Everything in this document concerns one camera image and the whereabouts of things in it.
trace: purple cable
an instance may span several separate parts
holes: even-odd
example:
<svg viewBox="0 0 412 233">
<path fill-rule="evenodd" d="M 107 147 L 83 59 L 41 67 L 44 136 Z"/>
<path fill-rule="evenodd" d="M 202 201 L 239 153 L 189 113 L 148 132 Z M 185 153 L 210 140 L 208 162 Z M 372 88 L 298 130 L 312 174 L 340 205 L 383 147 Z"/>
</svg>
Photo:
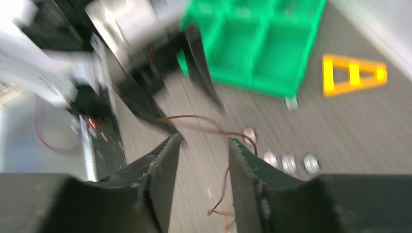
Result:
<svg viewBox="0 0 412 233">
<path fill-rule="evenodd" d="M 76 139 L 77 139 L 77 142 L 79 143 L 79 146 L 76 148 L 55 148 L 55 147 L 50 146 L 47 142 L 44 141 L 43 134 L 41 133 L 44 112 L 45 112 L 44 101 L 39 96 L 36 95 L 36 103 L 35 103 L 34 112 L 33 112 L 33 131 L 34 131 L 34 135 L 37 138 L 37 140 L 44 147 L 56 153 L 63 154 L 63 155 L 76 154 L 76 152 L 78 151 L 81 145 L 81 140 L 77 135 L 76 135 Z"/>
</svg>

